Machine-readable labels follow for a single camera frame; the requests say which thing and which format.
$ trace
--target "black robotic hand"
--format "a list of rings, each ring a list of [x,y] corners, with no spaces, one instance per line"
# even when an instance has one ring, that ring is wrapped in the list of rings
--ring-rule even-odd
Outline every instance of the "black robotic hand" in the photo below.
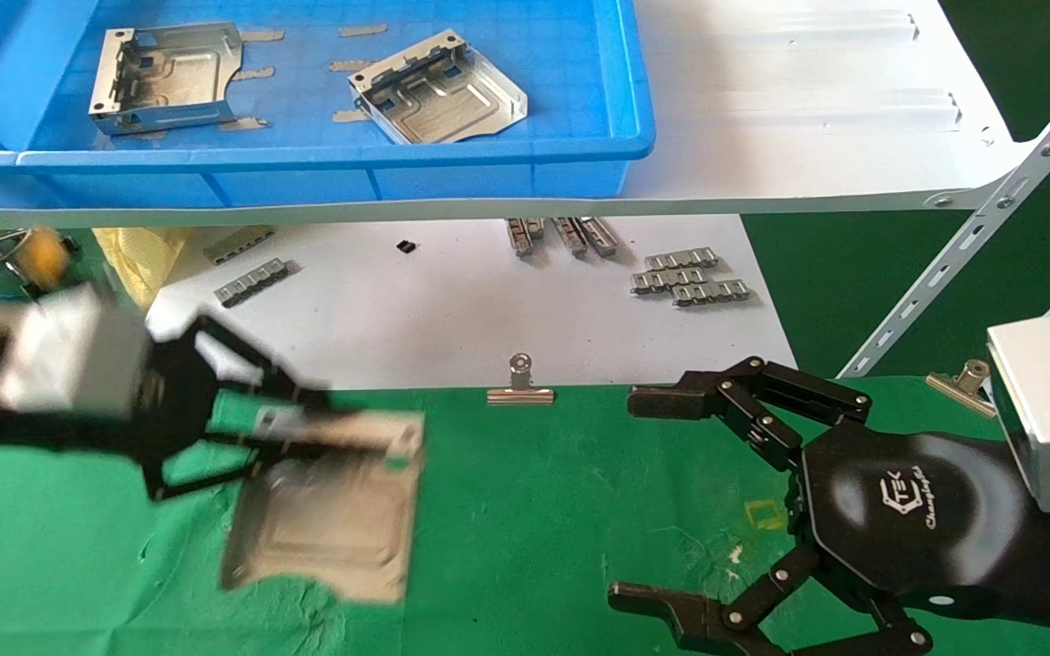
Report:
[[[801,445],[762,400],[830,429]],[[797,656],[929,652],[933,640],[905,608],[1050,627],[1050,514],[1034,504],[1007,445],[872,431],[870,403],[757,357],[721,373],[689,371],[671,387],[634,387],[631,415],[717,417],[788,472],[797,547],[730,604],[616,583],[610,606],[663,618],[679,648],[721,656],[788,653],[758,626],[810,577],[869,613],[878,632],[790,652]]]

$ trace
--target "metal binder clip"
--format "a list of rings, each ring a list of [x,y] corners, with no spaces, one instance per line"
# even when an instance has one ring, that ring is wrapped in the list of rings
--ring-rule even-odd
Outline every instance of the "metal binder clip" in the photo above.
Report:
[[[942,374],[930,374],[926,377],[926,383],[957,400],[959,403],[970,407],[987,419],[995,416],[995,406],[986,402],[979,396],[979,387],[983,382],[991,377],[991,365],[981,360],[968,360],[958,377],[943,377]]]
[[[520,353],[509,358],[509,387],[507,390],[488,390],[488,405],[553,405],[553,390],[539,390],[533,387],[529,371],[533,368],[533,358]]]

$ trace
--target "metal shelf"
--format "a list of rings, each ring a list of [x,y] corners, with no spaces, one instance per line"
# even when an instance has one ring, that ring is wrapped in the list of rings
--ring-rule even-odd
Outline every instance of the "metal shelf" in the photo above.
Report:
[[[0,227],[973,209],[1026,156],[937,0],[636,4],[659,136],[617,198],[0,211]]]

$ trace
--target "yellow cloth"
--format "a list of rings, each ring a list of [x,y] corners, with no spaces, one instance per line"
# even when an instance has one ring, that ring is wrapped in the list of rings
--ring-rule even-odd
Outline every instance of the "yellow cloth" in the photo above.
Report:
[[[94,228],[108,264],[132,300],[148,310],[176,262],[188,228]]]

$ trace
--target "metal connector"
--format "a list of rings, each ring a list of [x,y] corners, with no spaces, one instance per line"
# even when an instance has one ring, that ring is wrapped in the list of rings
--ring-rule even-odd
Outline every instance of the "metal connector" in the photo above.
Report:
[[[701,269],[675,269],[673,271],[645,271],[630,277],[631,294],[658,294],[670,292],[672,287],[700,285],[708,282]]]
[[[213,291],[213,295],[217,296],[217,301],[220,301],[222,308],[233,308],[238,303],[246,302],[251,296],[259,294],[267,287],[274,285],[274,283],[279,282],[281,279],[291,277],[297,271],[299,271],[299,267],[296,262],[274,258],[267,261],[266,264],[259,266],[258,269],[254,269],[250,273],[243,275],[243,277],[230,282],[229,285],[224,285],[219,290]]]
[[[559,216],[553,219],[553,224],[558,227],[558,235],[562,235],[562,241],[570,249],[570,254],[583,257],[586,254],[586,237],[583,236],[578,220],[570,216]]]
[[[524,218],[505,219],[505,228],[508,229],[508,241],[513,246],[517,257],[526,257],[533,254],[533,239],[529,235],[528,224]]]
[[[712,267],[720,262],[720,256],[712,249],[692,249],[689,251],[675,251],[674,253],[663,253],[659,256],[646,258],[646,269],[651,271],[666,271],[671,269],[688,269],[692,266]]]
[[[545,219],[526,218],[525,232],[528,232],[529,239],[541,239],[545,237]]]
[[[716,282],[704,282],[700,285],[672,287],[674,304],[679,308],[696,306],[696,304],[746,301],[751,298],[751,291],[742,279],[719,279]]]
[[[223,264],[273,236],[274,227],[271,225],[249,225],[215,245],[207,246],[202,253],[213,266]]]
[[[618,252],[618,240],[598,217],[583,216],[578,219],[578,225],[583,229],[583,235],[589,245],[594,246],[594,252],[598,257],[613,257],[613,254]]]

